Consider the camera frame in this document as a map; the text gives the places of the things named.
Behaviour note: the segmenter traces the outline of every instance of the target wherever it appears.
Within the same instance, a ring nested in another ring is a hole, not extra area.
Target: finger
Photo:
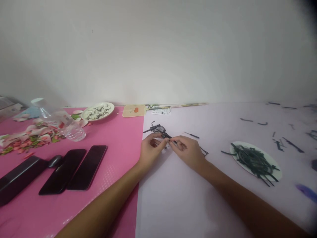
[[[153,138],[162,138],[162,134],[161,133],[151,133],[144,140],[150,141]]]
[[[169,141],[180,141],[184,145],[186,145],[189,142],[190,138],[185,137],[185,136],[177,136],[169,139]]]
[[[175,143],[173,142],[169,142],[169,145],[172,147],[172,150],[178,155],[180,156],[182,151],[175,145]]]
[[[160,144],[160,141],[157,139],[153,139],[150,141],[150,145],[153,147],[156,147],[156,145],[159,145],[159,144]]]
[[[184,150],[183,143],[180,140],[177,141],[177,146],[180,150]]]
[[[162,151],[165,148],[168,141],[169,141],[169,138],[165,138],[164,140],[162,140],[161,143],[157,146],[157,149],[159,151]]]
[[[155,144],[157,144],[157,145],[161,144],[161,142],[160,142],[159,140],[157,140],[157,139],[153,139],[152,141],[153,141]]]

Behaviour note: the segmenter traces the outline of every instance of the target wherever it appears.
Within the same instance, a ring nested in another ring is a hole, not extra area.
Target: person's right hand
[[[196,140],[185,136],[177,136],[169,140],[169,145],[178,157],[180,157],[196,172],[199,172],[202,168],[204,168],[204,166],[206,166],[207,160],[205,159],[205,156],[203,155]]]

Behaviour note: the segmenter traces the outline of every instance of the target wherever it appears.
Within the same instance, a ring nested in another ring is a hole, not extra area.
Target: pink table
[[[66,109],[70,114],[74,110]],[[88,191],[66,190],[60,195],[39,196],[39,190],[53,172],[53,169],[47,169],[10,203],[0,207],[0,237],[54,237],[77,213],[137,162],[143,117],[123,118],[122,110],[123,107],[116,107],[105,120],[84,127],[87,136],[80,142],[65,139],[31,150],[35,152],[34,155],[49,160],[57,154],[65,155],[71,149],[85,148],[88,151],[92,145],[109,147]],[[8,119],[0,124],[0,135],[24,131],[30,124],[32,121],[14,122]],[[19,165],[24,156],[15,152],[1,156],[0,177]],[[137,196],[138,187],[119,215],[111,237],[135,237]]]

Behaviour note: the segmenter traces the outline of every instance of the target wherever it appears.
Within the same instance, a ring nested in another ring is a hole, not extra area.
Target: bottle cap
[[[44,98],[37,98],[37,99],[33,99],[31,101],[31,103],[34,105],[34,106],[37,106],[37,107],[43,107],[47,104],[46,100]]]

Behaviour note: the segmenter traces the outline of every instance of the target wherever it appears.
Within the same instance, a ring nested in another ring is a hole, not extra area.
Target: black smartphone
[[[39,191],[39,195],[62,193],[78,168],[86,152],[87,150],[85,149],[74,149],[68,151],[64,156],[64,162],[54,170],[54,172]]]
[[[106,145],[93,145],[90,148],[74,177],[69,182],[68,190],[87,190],[89,188],[107,148]]]

